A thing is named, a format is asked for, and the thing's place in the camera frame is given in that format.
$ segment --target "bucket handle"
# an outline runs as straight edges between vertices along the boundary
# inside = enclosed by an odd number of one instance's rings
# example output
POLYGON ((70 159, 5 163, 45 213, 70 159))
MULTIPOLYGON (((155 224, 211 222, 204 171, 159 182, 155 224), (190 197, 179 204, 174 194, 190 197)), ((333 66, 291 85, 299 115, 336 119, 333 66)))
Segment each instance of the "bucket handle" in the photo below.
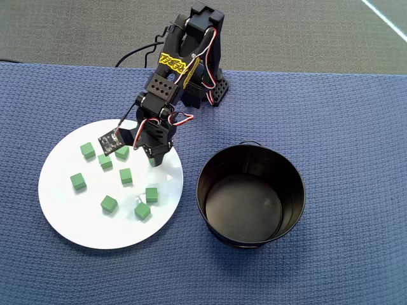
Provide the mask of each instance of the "bucket handle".
POLYGON ((255 144, 259 145, 259 146, 263 146, 263 145, 261 145, 260 143, 258 143, 256 141, 243 141, 243 142, 239 143, 239 145, 240 144, 245 144, 245 143, 255 143, 255 144))

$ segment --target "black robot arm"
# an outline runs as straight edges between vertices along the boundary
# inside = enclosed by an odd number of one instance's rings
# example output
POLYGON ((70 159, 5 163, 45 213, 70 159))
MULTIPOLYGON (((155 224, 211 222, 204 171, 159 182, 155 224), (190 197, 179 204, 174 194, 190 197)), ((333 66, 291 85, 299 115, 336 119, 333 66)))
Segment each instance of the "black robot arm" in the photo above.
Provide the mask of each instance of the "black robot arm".
POLYGON ((137 96, 118 127, 99 138, 105 155, 125 145, 142 147, 151 166, 161 165, 173 146, 177 126, 193 119, 185 114, 185 119, 177 120, 179 113, 183 114, 175 111, 178 101, 199 108, 208 98, 213 106, 219 105, 228 91, 219 69, 223 18, 223 13, 201 2, 192 7, 190 16, 177 17, 169 27, 158 67, 150 75, 146 91, 137 96), (137 128, 120 128, 135 105, 137 128))

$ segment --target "blue tablecloth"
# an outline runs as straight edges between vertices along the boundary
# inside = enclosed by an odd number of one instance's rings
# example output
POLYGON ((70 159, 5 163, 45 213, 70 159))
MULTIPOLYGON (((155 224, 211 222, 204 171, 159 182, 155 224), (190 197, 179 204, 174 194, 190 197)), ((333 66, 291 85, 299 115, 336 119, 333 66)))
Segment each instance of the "blue tablecloth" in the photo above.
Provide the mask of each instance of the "blue tablecloth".
POLYGON ((108 251, 55 232, 47 155, 121 117, 150 72, 0 64, 0 304, 407 304, 407 76, 226 71, 221 107, 187 109, 174 137, 184 191, 162 230, 108 251), (307 193, 294 229, 249 251, 215 239, 195 200, 205 162, 242 140, 286 156, 307 193))

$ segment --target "green block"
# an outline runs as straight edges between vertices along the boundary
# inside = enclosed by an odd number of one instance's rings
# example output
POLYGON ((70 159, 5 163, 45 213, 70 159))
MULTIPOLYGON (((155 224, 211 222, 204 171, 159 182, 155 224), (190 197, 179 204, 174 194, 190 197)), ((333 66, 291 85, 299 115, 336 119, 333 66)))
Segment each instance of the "green block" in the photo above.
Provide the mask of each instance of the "green block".
POLYGON ((143 202, 139 203, 134 209, 134 213, 143 220, 146 219, 150 212, 150 207, 143 202))
POLYGON ((100 205, 104 210, 111 213, 117 207, 117 201, 112 197, 106 196, 100 205))
POLYGON ((99 159, 99 164, 103 169, 113 166, 112 160, 109 156, 101 154, 100 156, 97 156, 97 158, 99 159))
POLYGON ((89 159, 96 155, 95 149, 93 149, 92 143, 90 142, 81 146, 81 152, 85 159, 89 159))
POLYGON ((128 148, 128 146, 123 146, 121 149, 115 151, 114 154, 116 155, 117 158, 125 160, 129 152, 130 149, 128 148))
POLYGON ((155 167, 154 165, 155 165, 155 160, 154 160, 154 158, 150 158, 150 159, 148 159, 148 161, 149 161, 149 163, 150 163, 150 165, 152 166, 152 167, 155 167))
POLYGON ((146 188, 146 201, 157 202, 158 201, 158 191, 156 187, 147 187, 146 188))
POLYGON ((85 180, 81 173, 71 176, 71 182, 75 190, 83 189, 86 186, 85 180))
POLYGON ((132 173, 129 168, 125 168, 124 170, 120 170, 119 172, 122 184, 133 182, 132 173))

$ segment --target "floor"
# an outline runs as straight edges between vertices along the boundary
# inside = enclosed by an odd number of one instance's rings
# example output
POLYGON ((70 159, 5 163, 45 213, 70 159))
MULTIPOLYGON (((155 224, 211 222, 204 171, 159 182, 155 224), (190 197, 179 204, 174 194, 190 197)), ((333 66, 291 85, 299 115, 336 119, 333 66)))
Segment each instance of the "floor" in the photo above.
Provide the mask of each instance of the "floor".
MULTIPOLYGON (((221 67, 407 74, 406 0, 206 0, 225 13, 221 67)), ((114 66, 154 40, 192 0, 0 0, 0 58, 114 66)), ((149 66, 157 59, 150 57, 149 66)), ((124 61, 142 67, 143 54, 124 61)))

